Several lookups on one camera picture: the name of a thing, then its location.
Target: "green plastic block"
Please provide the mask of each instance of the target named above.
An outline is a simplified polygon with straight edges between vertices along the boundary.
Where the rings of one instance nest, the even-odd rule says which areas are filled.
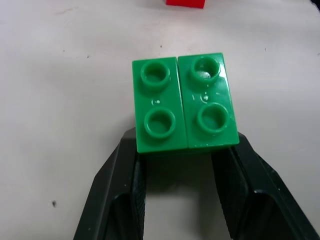
[[[133,61],[132,73],[137,151],[186,149],[177,59]]]
[[[180,85],[190,149],[239,143],[222,53],[180,56]]]

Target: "red lego brick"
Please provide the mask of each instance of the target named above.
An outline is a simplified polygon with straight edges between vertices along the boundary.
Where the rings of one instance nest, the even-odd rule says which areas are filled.
[[[167,5],[203,9],[206,0],[166,0]]]

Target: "white surface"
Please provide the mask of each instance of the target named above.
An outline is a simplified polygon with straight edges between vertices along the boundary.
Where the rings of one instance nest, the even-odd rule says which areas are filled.
[[[96,172],[134,126],[132,60],[213,52],[238,130],[319,233],[320,14],[308,0],[0,0],[0,239],[71,240]],[[228,239],[203,161],[148,180],[146,240]]]

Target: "lego stud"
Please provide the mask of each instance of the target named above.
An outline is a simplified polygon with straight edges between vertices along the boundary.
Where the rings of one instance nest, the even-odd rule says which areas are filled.
[[[151,137],[166,139],[176,128],[175,115],[166,107],[154,107],[145,115],[144,128]]]
[[[209,56],[199,57],[192,63],[190,73],[196,83],[208,86],[219,76],[219,63]]]
[[[155,92],[165,89],[170,81],[169,67],[160,60],[146,62],[140,74],[143,85]]]
[[[202,106],[196,116],[198,126],[210,135],[221,133],[228,126],[229,118],[227,109],[216,102]]]

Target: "green lego brick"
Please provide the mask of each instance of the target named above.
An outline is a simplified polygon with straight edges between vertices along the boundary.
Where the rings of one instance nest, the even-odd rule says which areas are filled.
[[[190,149],[239,143],[222,53],[178,58],[182,104]]]
[[[138,153],[186,149],[177,59],[136,60],[132,74]]]

